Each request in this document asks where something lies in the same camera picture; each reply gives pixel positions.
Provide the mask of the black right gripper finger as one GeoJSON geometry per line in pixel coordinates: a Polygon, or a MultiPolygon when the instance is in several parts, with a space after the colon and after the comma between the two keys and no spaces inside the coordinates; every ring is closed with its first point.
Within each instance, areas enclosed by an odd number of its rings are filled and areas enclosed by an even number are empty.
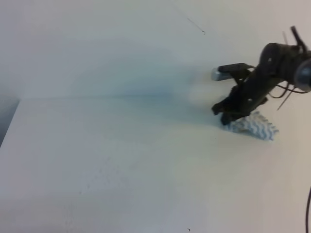
{"type": "Polygon", "coordinates": [[[223,112],[221,116],[221,124],[228,125],[237,119],[243,118],[242,114],[239,113],[230,113],[230,112],[223,112]]]}

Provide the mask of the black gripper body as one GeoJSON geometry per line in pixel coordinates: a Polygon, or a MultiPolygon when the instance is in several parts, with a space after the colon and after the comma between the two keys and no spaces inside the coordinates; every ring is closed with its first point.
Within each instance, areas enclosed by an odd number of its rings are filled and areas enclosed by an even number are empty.
{"type": "Polygon", "coordinates": [[[231,74],[237,86],[229,94],[228,105],[235,114],[249,114],[279,84],[279,76],[262,66],[257,66],[253,71],[243,69],[231,74]]]}

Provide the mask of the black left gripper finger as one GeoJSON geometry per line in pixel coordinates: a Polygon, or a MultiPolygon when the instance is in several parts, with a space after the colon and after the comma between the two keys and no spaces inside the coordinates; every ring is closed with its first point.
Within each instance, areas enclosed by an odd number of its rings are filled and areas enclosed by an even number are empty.
{"type": "Polygon", "coordinates": [[[222,101],[214,104],[211,110],[214,115],[218,115],[219,113],[231,114],[233,113],[231,103],[232,99],[230,97],[226,97],[222,101]]]}

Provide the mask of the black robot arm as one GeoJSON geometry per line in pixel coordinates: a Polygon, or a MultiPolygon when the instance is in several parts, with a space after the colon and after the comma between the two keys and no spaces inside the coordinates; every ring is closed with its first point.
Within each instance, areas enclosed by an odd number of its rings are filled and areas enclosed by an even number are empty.
{"type": "Polygon", "coordinates": [[[269,43],[256,67],[237,63],[217,70],[236,82],[229,95],[212,107],[215,115],[222,114],[222,125],[249,116],[281,82],[306,93],[311,90],[311,53],[303,46],[269,43]]]}

